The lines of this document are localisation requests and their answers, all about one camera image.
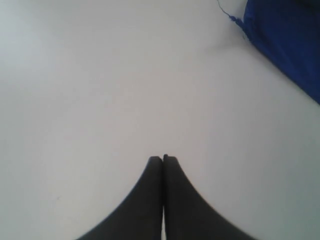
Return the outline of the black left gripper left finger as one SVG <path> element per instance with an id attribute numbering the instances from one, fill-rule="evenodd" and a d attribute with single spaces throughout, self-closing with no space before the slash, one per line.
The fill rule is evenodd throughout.
<path id="1" fill-rule="evenodd" d="M 163 222 L 163 161 L 148 159 L 136 185 L 121 204 L 81 240 L 160 240 Z"/>

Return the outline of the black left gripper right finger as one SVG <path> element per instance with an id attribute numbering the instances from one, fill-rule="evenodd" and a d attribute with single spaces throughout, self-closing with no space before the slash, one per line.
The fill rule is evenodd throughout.
<path id="1" fill-rule="evenodd" d="M 251 240 L 216 212 L 193 187 L 178 159 L 163 156 L 165 236 L 168 240 Z"/>

